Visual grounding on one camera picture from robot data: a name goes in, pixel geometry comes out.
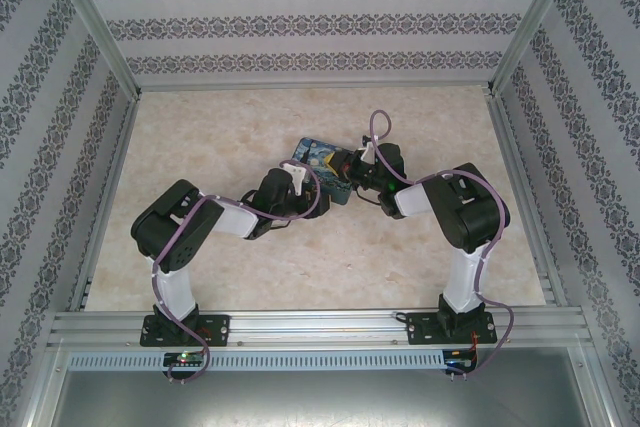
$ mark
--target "purple cable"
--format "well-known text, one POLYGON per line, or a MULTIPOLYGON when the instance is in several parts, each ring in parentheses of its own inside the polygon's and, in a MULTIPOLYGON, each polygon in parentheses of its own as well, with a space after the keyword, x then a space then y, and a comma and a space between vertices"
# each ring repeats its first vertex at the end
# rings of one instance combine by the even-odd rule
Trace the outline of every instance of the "purple cable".
POLYGON ((473 290, 475 291, 475 294, 478 296, 478 298, 481 301, 483 301, 485 304, 489 304, 489 305, 493 305, 494 307, 500 307, 505 309, 509 313, 509 324, 507 325, 507 329, 505 330, 504 335, 498 342, 498 345, 496 345, 495 349, 493 349, 493 352, 491 352, 489 357, 487 357, 487 359, 478 367, 476 367, 476 369, 473 372, 471 372, 469 375, 475 374, 476 372, 479 372, 480 370, 482 370, 487 364, 489 364, 489 362, 491 362, 495 358, 496 354, 502 348, 507 338, 509 337, 511 330, 513 329, 513 323, 515 321, 515 314, 513 312, 513 309, 510 306, 502 302, 497 302, 495 300, 487 299, 485 296, 483 296, 480 293, 480 276, 482 275, 482 271, 484 269, 485 260, 487 258, 487 255, 489 255, 489 252, 491 252, 491 250, 498 243, 498 241, 502 237, 502 233, 504 232, 504 227, 505 227, 504 224, 506 222, 506 213, 504 211, 504 205, 502 203, 502 199, 500 198, 500 195, 498 194, 498 192, 496 192, 496 190, 486 180, 478 177, 477 175, 471 174, 469 172, 465 172, 464 170, 443 170, 441 172, 438 172, 437 174, 427 175, 426 177, 423 177, 422 179, 416 180, 416 181, 412 181, 402 177, 393 169, 393 167, 391 167, 391 165, 389 165, 387 160, 382 155, 382 152, 380 152, 380 149, 378 148, 378 142, 376 140, 375 132, 373 129, 373 122, 376 118, 376 115, 378 114, 382 114, 384 118, 387 120, 387 131, 383 135, 379 136, 378 140, 384 139, 387 135, 389 135, 389 132, 391 132, 391 117, 389 117, 389 114, 387 114, 382 109, 378 109, 374 111, 371 114, 371 117, 369 119, 369 135, 371 136, 371 143, 373 145, 373 148, 376 151, 376 155, 378 156, 378 159, 380 159, 380 162, 382 162, 382 164, 387 168, 389 172, 391 172, 391 174, 396 179, 410 185, 415 185, 415 184, 420 184, 425 180, 429 180, 437 175, 441 175, 441 176, 442 175, 461 175, 463 177, 466 177, 468 179, 471 179, 477 182, 478 184, 482 185, 485 189, 487 189, 489 194, 491 194, 491 197, 493 197, 493 200, 496 202, 496 205, 498 206, 498 212, 500 213, 500 225, 498 227, 498 232, 496 232, 496 235, 493 237, 491 242, 489 242, 487 246, 482 250, 482 255, 480 256, 480 261, 478 262, 478 268, 476 269, 476 275, 473 280, 473 290))
MULTIPOLYGON (((198 341, 198 343, 200 343, 200 345, 202 345, 202 350, 204 351, 205 356, 206 356, 206 360, 202 364, 202 368, 200 370, 198 370, 197 372, 195 372, 190 377, 180 380, 181 384, 186 384, 187 382, 191 382, 193 380, 196 380, 198 377, 200 377, 202 374, 204 374, 204 372, 207 370, 207 367, 209 366, 209 363, 211 361, 211 350, 209 349, 209 345, 207 345, 207 342, 202 337, 200 337, 193 330, 191 330, 189 327, 184 325, 165 306, 164 299, 162 298, 162 294, 160 293, 160 288, 158 287, 158 270, 160 270, 160 263, 164 260, 164 258, 167 256, 169 251, 173 248, 174 244, 177 242, 178 238, 180 238, 180 236, 182 235, 182 232, 184 232, 184 229, 187 228, 187 226, 189 225, 189 222, 191 222, 191 219, 193 219, 193 217, 195 216, 195 214, 198 211, 198 209, 200 207, 202 207, 202 205, 205 202, 209 201, 209 200, 213 200, 214 202, 222 201, 222 202, 227 203, 227 204, 232 204, 232 205, 240 207, 240 208, 242 208, 244 210, 247 210, 247 211, 249 211, 249 212, 251 212, 253 214, 256 214, 256 215, 258 215, 260 217, 265 217, 265 218, 270 219, 270 220, 283 220, 283 221, 298 220, 298 219, 302 219, 302 218, 306 217, 311 212, 313 212, 313 209, 316 208, 316 206, 318 205, 318 202, 320 201, 320 179, 318 178, 318 176, 316 175, 316 173, 313 171, 313 169, 311 167, 309 167, 306 164, 303 164, 302 162, 298 162, 297 160, 283 160, 282 162, 280 162, 279 165, 280 165, 280 167, 282 167, 284 164, 299 165, 301 167, 304 167, 306 169, 306 171, 309 172, 309 174, 311 175, 311 177, 313 178, 313 180, 314 180, 314 182, 316 184, 316 197, 315 197, 315 199, 313 201, 313 204, 311 204, 311 207, 306 212, 304 212, 302 214, 299 214, 299 215, 294 215, 292 217, 281 217, 281 216, 278 216, 278 215, 271 215, 271 214, 267 214, 267 213, 264 213, 264 212, 260 212, 259 210, 253 209, 253 208, 249 207, 248 205, 243 204, 242 202, 238 202, 237 200, 228 199, 226 197, 221 197, 219 195, 205 195, 205 196, 201 197, 200 199, 198 199, 198 201, 193 206, 193 208, 191 209, 189 214, 187 214, 187 216, 182 221, 182 224, 180 224, 180 226, 178 227, 178 230, 176 230, 176 232, 173 234, 171 239, 169 239, 169 242, 167 242, 167 245, 165 245, 164 249, 162 249, 162 251, 160 252, 160 255, 158 255, 156 260, 154 260, 154 262, 153 262, 153 267, 151 268, 151 286, 153 287, 153 293, 156 296, 156 300, 158 301, 160 309, 162 310, 164 315, 166 315, 174 324, 176 324, 184 332, 186 332, 191 337, 196 339, 198 341)), ((175 365, 177 365, 177 364, 171 364, 169 366, 169 369, 167 370, 167 377, 169 378, 170 382, 173 382, 174 380, 176 380, 171 376, 171 372, 173 371, 173 368, 174 368, 175 365)))

